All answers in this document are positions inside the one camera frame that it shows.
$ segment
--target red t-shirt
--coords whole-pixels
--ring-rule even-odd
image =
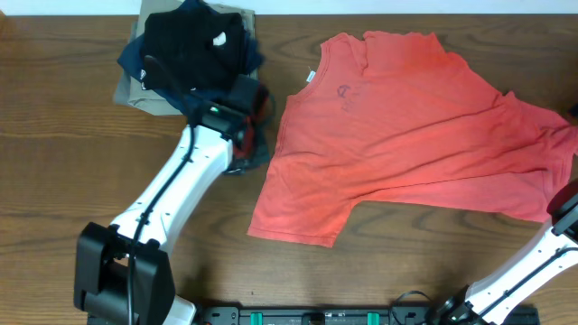
[[[332,246],[363,200],[545,221],[577,135],[500,94],[433,34],[341,33],[287,99],[248,234]]]

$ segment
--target wooden surface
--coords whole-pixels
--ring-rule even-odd
[[[82,324],[72,306],[76,238],[108,224],[159,171],[184,126],[115,106],[116,58],[134,17],[10,17],[0,41],[0,323]],[[578,103],[575,16],[258,16],[262,80],[282,109],[339,32],[438,34],[500,90],[565,111]],[[276,124],[267,130],[273,148]],[[538,229],[504,216],[363,203],[333,249],[245,235],[266,166],[222,177],[183,230],[180,295],[245,305],[388,304],[439,299],[495,270]],[[575,324],[578,267],[528,302],[543,324]]]

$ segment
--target stack of clothes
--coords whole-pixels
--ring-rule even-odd
[[[144,0],[138,22],[118,64],[124,73],[115,102],[153,115],[186,114],[183,103],[147,55],[158,59],[179,81],[191,108],[200,99],[219,101],[238,74],[256,79],[263,63],[254,39],[255,13],[199,0]]]

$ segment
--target black cloth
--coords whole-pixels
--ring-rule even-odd
[[[225,42],[214,45],[213,39],[218,36]],[[237,75],[243,73],[244,53],[241,15],[214,14],[204,5],[190,11],[151,14],[140,50],[141,59],[151,55],[162,62],[185,93],[192,88],[228,91]],[[170,87],[163,74],[146,64],[142,81],[147,89]]]

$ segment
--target gray cloth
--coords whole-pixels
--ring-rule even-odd
[[[145,22],[150,14],[174,10],[178,8],[181,3],[182,1],[179,0],[143,0],[141,13],[138,16],[138,21],[133,24],[129,42],[145,32]],[[255,37],[254,11],[228,5],[209,6],[222,14],[240,13],[241,17],[243,17],[245,29],[250,32],[251,36]],[[251,73],[250,77],[257,79],[256,71]],[[134,78],[130,78],[130,76],[128,76],[124,71],[120,77],[120,81],[118,82],[114,101],[119,105],[136,107],[156,116],[181,114],[178,109],[172,107],[166,99],[159,96],[153,90],[143,90],[141,82]]]

